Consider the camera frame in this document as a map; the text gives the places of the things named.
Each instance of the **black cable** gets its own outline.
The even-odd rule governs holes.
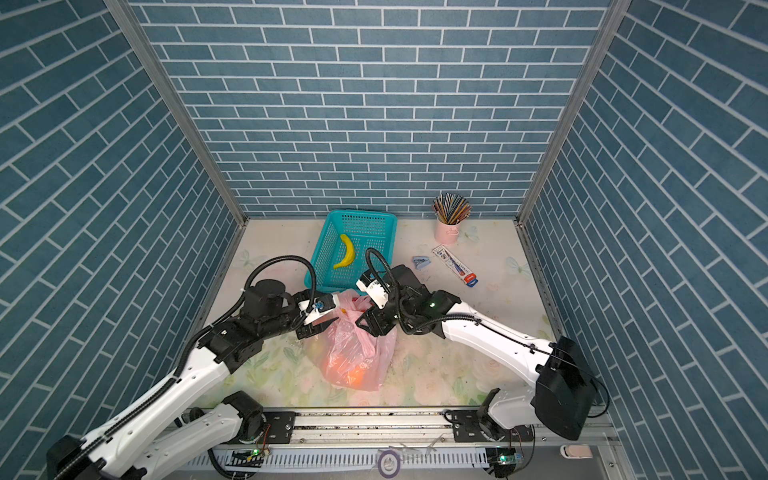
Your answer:
[[[373,262],[371,261],[371,255],[376,256],[377,259],[379,259],[379,262],[384,266],[384,271],[387,275],[389,275],[389,278],[392,280],[392,290],[390,290],[386,282],[382,279],[382,277],[379,275],[379,272],[376,271],[375,268],[373,268]],[[400,306],[400,284],[395,279],[395,275],[392,274],[392,268],[389,266],[389,262],[386,261],[386,258],[379,252],[377,249],[368,247],[366,248],[366,264],[368,265],[368,268],[371,270],[371,275],[375,280],[379,282],[379,284],[382,286],[385,292],[387,293],[394,293],[395,294],[395,308],[397,309],[397,320],[400,324],[400,328],[402,328],[402,331],[406,335],[413,335],[417,329],[412,329],[410,326],[406,324],[405,317],[402,314],[402,307]]]
[[[596,418],[597,418],[597,417],[599,417],[599,416],[603,416],[603,415],[605,415],[605,413],[608,411],[608,408],[611,406],[611,393],[610,393],[610,392],[608,392],[608,388],[605,386],[605,384],[604,384],[603,382],[601,382],[601,381],[600,381],[600,379],[599,379],[598,377],[596,377],[596,376],[595,376],[595,375],[594,375],[592,372],[588,372],[587,370],[585,370],[585,369],[582,369],[580,366],[576,365],[575,363],[569,362],[569,361],[567,361],[566,359],[562,359],[562,358],[560,358],[559,356],[555,356],[555,355],[553,355],[552,353],[549,353],[549,352],[545,352],[544,350],[540,350],[540,349],[536,348],[535,346],[533,346],[532,344],[531,344],[531,345],[529,345],[529,344],[527,344],[527,343],[523,343],[523,342],[521,342],[520,340],[516,340],[516,339],[513,339],[513,338],[511,338],[510,336],[506,336],[504,333],[501,333],[501,332],[499,332],[499,331],[497,331],[497,330],[494,330],[494,329],[492,329],[491,327],[489,327],[489,326],[487,326],[487,325],[483,324],[483,322],[478,322],[478,325],[480,325],[480,326],[484,326],[485,328],[487,328],[487,329],[491,330],[493,333],[496,333],[496,334],[498,334],[498,335],[501,335],[501,336],[503,336],[504,338],[506,338],[507,340],[510,340],[510,341],[512,341],[512,342],[515,342],[515,343],[517,343],[518,345],[522,345],[522,346],[524,346],[524,347],[525,347],[525,348],[527,348],[527,349],[531,349],[531,350],[533,350],[534,352],[544,353],[545,355],[549,355],[549,356],[551,356],[551,357],[554,357],[554,358],[556,358],[556,359],[560,360],[561,362],[563,362],[563,363],[566,363],[566,364],[568,364],[568,365],[570,365],[570,366],[572,366],[572,367],[574,367],[574,368],[576,368],[576,369],[579,369],[579,370],[581,370],[582,372],[586,373],[587,375],[589,375],[589,376],[591,377],[591,378],[590,378],[590,382],[591,382],[592,380],[596,380],[596,381],[597,381],[597,382],[600,384],[600,386],[601,386],[601,387],[603,387],[603,390],[605,390],[605,409],[603,409],[603,411],[602,411],[602,412],[600,412],[600,413],[598,413],[597,415],[587,415],[587,418],[588,418],[588,419],[596,419]],[[558,347],[554,347],[554,349],[555,349],[555,350],[560,350],[561,352],[564,352],[564,353],[567,353],[567,352],[565,352],[565,350],[563,350],[563,349],[559,349]]]
[[[533,432],[533,445],[531,445],[531,454],[528,457],[528,461],[520,468],[520,470],[515,469],[515,473],[520,472],[521,470],[525,470],[531,464],[531,460],[533,460],[533,454],[536,453],[536,427],[533,425],[531,425],[531,432]]]
[[[603,387],[603,390],[605,390],[605,408],[602,412],[598,413],[597,415],[587,415],[588,419],[596,419],[597,417],[602,417],[605,415],[608,411],[608,407],[611,406],[611,394],[608,392],[608,387],[605,386],[603,382],[600,381],[600,379],[594,375],[592,375],[592,380],[599,383],[601,387]]]
[[[468,313],[447,313],[443,316],[438,316],[433,319],[425,319],[423,322],[417,323],[413,327],[416,328],[417,330],[421,330],[432,324],[447,322],[449,320],[464,320],[466,322],[476,322],[476,323],[479,322],[477,318],[475,318],[474,316]]]
[[[310,310],[313,307],[315,295],[317,292],[317,275],[315,274],[315,268],[312,266],[311,262],[309,262],[306,258],[299,257],[297,255],[282,255],[281,257],[274,257],[272,259],[267,260],[266,262],[262,263],[258,267],[256,267],[253,272],[250,273],[248,276],[248,279],[245,282],[244,289],[247,289],[249,286],[251,286],[251,283],[253,282],[253,279],[256,278],[256,276],[264,271],[267,267],[274,265],[275,263],[284,262],[287,260],[293,260],[299,263],[303,263],[308,271],[310,272],[310,280],[311,280],[311,287],[310,287],[310,302],[306,306],[306,312],[309,313]],[[172,378],[169,378],[155,393],[153,393],[148,399],[143,401],[139,406],[137,406],[135,409],[131,410],[125,417],[122,417],[119,419],[112,427],[107,429],[103,435],[98,436],[96,439],[94,439],[93,442],[91,442],[87,447],[85,447],[79,454],[77,454],[67,465],[61,468],[61,470],[58,471],[56,476],[54,476],[53,480],[62,480],[66,473],[68,473],[75,465],[77,465],[83,458],[88,456],[91,452],[93,452],[99,445],[106,442],[108,439],[112,439],[112,436],[117,433],[120,429],[122,429],[124,426],[126,426],[132,419],[136,418],[140,413],[142,413],[144,410],[147,409],[150,405],[155,403],[161,396],[165,394],[170,388],[175,385],[178,382],[178,378],[181,376],[181,373],[184,371],[184,367],[187,365],[187,359],[189,358],[190,353],[192,352],[192,349],[197,345],[197,341],[203,337],[206,333],[210,332],[211,328],[214,325],[217,325],[218,323],[223,322],[224,320],[230,318],[238,308],[245,302],[245,293],[240,295],[240,298],[235,302],[234,305],[232,305],[222,316],[214,320],[210,325],[203,327],[202,329],[198,330],[192,337],[187,341],[187,343],[184,345],[184,349],[181,351],[181,355],[179,357],[179,362],[176,365],[176,369],[174,369],[174,375]]]
[[[448,418],[448,410],[445,410],[445,411],[442,413],[442,418],[444,418],[444,419],[445,419],[445,421],[446,421],[446,422],[448,422],[448,423],[450,423],[451,425],[458,425],[458,424],[460,424],[460,423],[461,423],[459,420],[451,420],[451,419],[449,419],[449,418]]]
[[[192,407],[190,409],[190,422],[194,422],[195,420],[199,419],[201,416],[205,415],[205,412],[200,407]],[[223,476],[224,478],[231,478],[231,480],[245,480],[246,478],[253,477],[253,473],[246,473],[246,472],[230,472],[226,470],[221,464],[219,463],[218,459],[216,458],[214,454],[213,449],[208,449],[208,460],[210,460],[210,464],[214,467],[214,470],[216,472]]]

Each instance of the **mounting plate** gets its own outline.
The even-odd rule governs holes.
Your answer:
[[[264,412],[264,425],[266,431],[266,425],[270,426],[270,430],[267,432],[269,436],[266,439],[266,445],[286,445],[290,443],[290,437],[293,434],[293,423],[296,421],[295,412]],[[256,444],[261,445],[264,438],[260,435]],[[237,440],[230,440],[225,442],[225,445],[246,445]]]
[[[500,439],[489,439],[480,429],[476,410],[448,410],[445,414],[453,423],[453,441],[456,443],[533,441],[533,430],[528,425],[518,425],[507,430]]]

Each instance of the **pink plastic bag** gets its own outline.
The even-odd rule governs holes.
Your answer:
[[[333,385],[375,392],[381,388],[392,361],[397,329],[374,337],[355,325],[355,321],[373,305],[370,297],[355,290],[339,294],[339,304],[318,320],[338,316],[328,329],[304,341],[306,355]]]

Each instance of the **blue brick wallpaper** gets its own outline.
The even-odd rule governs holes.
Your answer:
[[[634,0],[528,225],[640,478],[768,478],[767,26]]]
[[[608,0],[255,3],[131,1],[250,216],[513,217]]]
[[[0,472],[165,375],[235,225],[101,0],[0,2]]]

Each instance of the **black motor housing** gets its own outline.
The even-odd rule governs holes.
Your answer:
[[[462,301],[456,295],[444,290],[430,292],[426,285],[419,281],[413,270],[405,265],[394,266],[391,270],[392,276],[400,285],[401,308],[406,315],[411,314],[421,319],[434,319],[445,315],[456,303]],[[394,282],[388,273],[383,276],[382,280],[388,288],[394,288]],[[363,272],[360,281],[366,286],[370,285],[373,281],[371,270]],[[357,320],[356,325],[373,336],[381,336],[389,333],[398,323],[397,305],[394,296],[390,295],[389,301],[383,309],[372,306]],[[410,325],[409,319],[406,319],[406,324]],[[445,334],[442,332],[442,323],[433,323],[418,331],[418,334],[424,333],[434,333],[445,338]]]
[[[537,369],[531,405],[551,431],[564,439],[578,440],[597,395],[594,377],[576,342],[562,336],[552,347],[552,356]]]

